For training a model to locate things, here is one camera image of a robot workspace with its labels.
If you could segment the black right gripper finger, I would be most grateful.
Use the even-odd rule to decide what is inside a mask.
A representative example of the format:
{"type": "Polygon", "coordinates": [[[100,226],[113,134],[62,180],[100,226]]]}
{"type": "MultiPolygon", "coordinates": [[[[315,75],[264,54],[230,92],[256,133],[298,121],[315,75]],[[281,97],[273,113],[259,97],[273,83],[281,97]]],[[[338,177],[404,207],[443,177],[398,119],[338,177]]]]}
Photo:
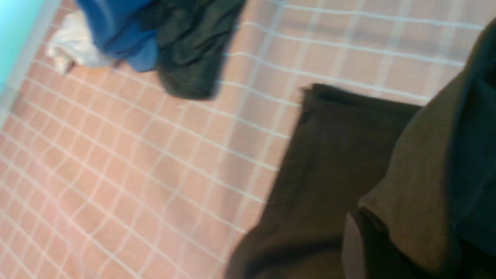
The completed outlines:
{"type": "Polygon", "coordinates": [[[342,247],[346,279],[423,279],[365,212],[346,215],[342,247]]]}

